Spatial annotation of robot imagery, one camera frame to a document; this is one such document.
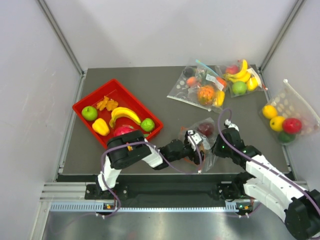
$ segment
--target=lemon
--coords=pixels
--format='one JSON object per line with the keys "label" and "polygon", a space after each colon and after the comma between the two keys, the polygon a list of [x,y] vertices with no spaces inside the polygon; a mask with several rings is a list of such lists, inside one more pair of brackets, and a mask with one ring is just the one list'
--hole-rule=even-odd
{"label": "lemon", "polygon": [[277,109],[272,105],[265,105],[262,108],[262,114],[266,119],[273,119],[278,115]]}
{"label": "lemon", "polygon": [[286,120],[284,116],[275,116],[270,120],[270,128],[273,131],[281,132],[283,131],[282,123]]}

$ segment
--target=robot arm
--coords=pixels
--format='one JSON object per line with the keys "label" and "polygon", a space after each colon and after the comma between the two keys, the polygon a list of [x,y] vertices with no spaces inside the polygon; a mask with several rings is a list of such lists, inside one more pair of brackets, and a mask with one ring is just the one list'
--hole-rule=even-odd
{"label": "robot arm", "polygon": [[[254,146],[245,145],[240,138],[239,128],[229,120],[225,122],[222,131],[224,138],[232,144],[237,150],[248,157],[267,167],[261,167],[259,164],[247,160],[245,157],[237,154],[224,142],[218,135],[212,152],[221,158],[231,158],[232,161],[241,166],[245,172],[239,173],[232,181],[231,189],[228,188],[221,193],[221,196],[232,196],[238,199],[241,196],[249,196],[259,200],[267,208],[272,210],[284,222],[288,231],[297,240],[306,240],[320,232],[320,216],[310,203],[296,187],[284,181],[279,177],[283,175],[257,150]],[[108,143],[108,148],[114,148],[127,143],[147,142],[140,131],[130,132],[118,137],[112,138]],[[163,161],[159,152],[169,161],[173,162],[184,157],[189,157],[195,164],[200,164],[199,155],[196,151],[196,145],[202,144],[201,136],[188,131],[184,142],[172,140],[168,145],[159,149],[152,148],[146,144],[135,145],[134,147],[123,147],[108,153],[105,157],[104,173],[98,175],[98,186],[102,191],[107,188],[103,183],[103,178],[110,188],[114,188],[116,180],[122,169],[142,160],[151,168],[160,170],[168,167],[168,163]],[[201,159],[204,159],[204,152],[201,151]],[[317,190],[307,191],[300,187],[313,198],[320,206],[320,193]]]}
{"label": "robot arm", "polygon": [[[147,142],[141,131],[133,131],[114,137],[107,143],[107,147],[114,148],[135,142]],[[153,148],[146,144],[140,144],[134,147],[128,146],[112,151],[105,156],[103,173],[101,172],[98,175],[97,180],[99,187],[102,191],[107,190],[107,187],[103,182],[104,178],[106,184],[110,188],[114,188],[121,170],[135,164],[140,160],[145,161],[154,170],[161,170],[168,167],[168,163],[162,159],[162,157],[159,155],[159,152],[169,162],[189,157],[191,161],[198,165],[200,164],[200,160],[196,151],[196,145],[200,146],[202,142],[203,139],[197,132],[189,130],[185,133],[184,142],[174,139],[169,144],[164,147],[160,147],[159,149]],[[200,153],[203,160],[204,152],[200,151]]]}
{"label": "robot arm", "polygon": [[[272,166],[260,151],[253,146],[245,146],[236,125],[227,120],[225,127],[222,134],[229,143],[267,167],[267,169],[261,167],[237,154],[225,144],[219,135],[213,146],[213,153],[218,157],[231,158],[235,164],[240,165],[246,171],[239,173],[232,183],[233,198],[247,195],[259,200],[278,215],[297,240],[306,240],[318,234],[320,232],[320,216],[306,196],[292,184],[280,178],[279,175],[283,175],[283,173]],[[317,190],[308,192],[302,187],[300,189],[308,193],[320,206],[320,193]]]}

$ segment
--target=yellow bell pepper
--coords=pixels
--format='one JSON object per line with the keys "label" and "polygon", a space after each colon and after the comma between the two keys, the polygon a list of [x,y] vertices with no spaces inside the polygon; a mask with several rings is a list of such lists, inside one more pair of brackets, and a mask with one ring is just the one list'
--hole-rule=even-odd
{"label": "yellow bell pepper", "polygon": [[224,104],[225,96],[226,96],[226,94],[224,91],[217,91],[215,94],[215,99],[213,101],[213,105],[215,107],[221,107],[222,104]]}
{"label": "yellow bell pepper", "polygon": [[246,88],[249,92],[254,91],[259,86],[259,83],[255,77],[251,77],[249,81],[246,82]]}
{"label": "yellow bell pepper", "polygon": [[92,128],[96,133],[102,136],[107,136],[110,133],[110,130],[106,121],[103,120],[102,118],[98,118],[97,120],[95,120],[94,123],[92,124]]}

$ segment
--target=clear plastic bag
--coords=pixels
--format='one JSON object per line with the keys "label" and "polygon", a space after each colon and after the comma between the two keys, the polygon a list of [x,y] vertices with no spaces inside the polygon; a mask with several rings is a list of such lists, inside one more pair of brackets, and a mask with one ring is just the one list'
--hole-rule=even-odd
{"label": "clear plastic bag", "polygon": [[320,131],[320,117],[290,84],[283,81],[283,89],[259,112],[263,122],[281,145],[289,145],[297,138]]}
{"label": "clear plastic bag", "polygon": [[227,87],[215,70],[196,60],[196,67],[184,68],[167,97],[220,113]]}
{"label": "clear plastic bag", "polygon": [[232,98],[266,89],[259,74],[248,65],[245,59],[234,65],[218,66],[218,74],[228,82]]}
{"label": "clear plastic bag", "polygon": [[[218,136],[215,131],[215,121],[211,117],[208,117],[207,119],[196,122],[190,127],[181,127],[178,139],[184,141],[188,130],[196,131],[203,139],[201,148],[204,151],[204,163],[201,167],[201,173],[205,173],[214,166],[216,161],[216,158],[211,151]],[[188,158],[185,158],[184,160],[195,165],[195,163]]]}

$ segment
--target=red tray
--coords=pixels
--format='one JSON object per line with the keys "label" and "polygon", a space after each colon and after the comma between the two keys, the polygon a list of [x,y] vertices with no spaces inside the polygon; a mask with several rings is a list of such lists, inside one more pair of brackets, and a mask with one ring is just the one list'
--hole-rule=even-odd
{"label": "red tray", "polygon": [[[117,127],[120,127],[122,125],[130,125],[137,130],[141,130],[144,134],[150,134],[146,137],[147,140],[150,140],[154,136],[156,136],[164,127],[163,123],[155,115],[153,115],[152,112],[150,112],[131,92],[129,92],[116,79],[112,79],[72,106],[73,110],[78,115],[78,117],[82,120],[82,122],[91,131],[95,138],[98,139],[98,141],[102,144],[102,146],[105,149],[107,148],[108,140],[114,136],[114,130],[109,126],[110,133],[107,136],[101,136],[100,134],[96,133],[91,127],[94,121],[87,121],[81,115],[81,111],[84,107],[95,107],[99,101],[103,100],[104,96],[107,96],[108,98],[117,101],[119,103],[119,107],[125,107],[133,110],[139,116],[141,121],[143,121],[146,118],[150,118],[154,121],[155,124],[155,128],[152,132],[146,132],[143,131],[141,127],[135,124],[135,122],[131,119],[127,117],[121,117],[117,119],[114,129],[117,129]],[[98,118],[104,119],[106,123],[109,125],[109,121],[111,119],[111,112],[107,111],[106,109],[102,111],[98,110]]]}

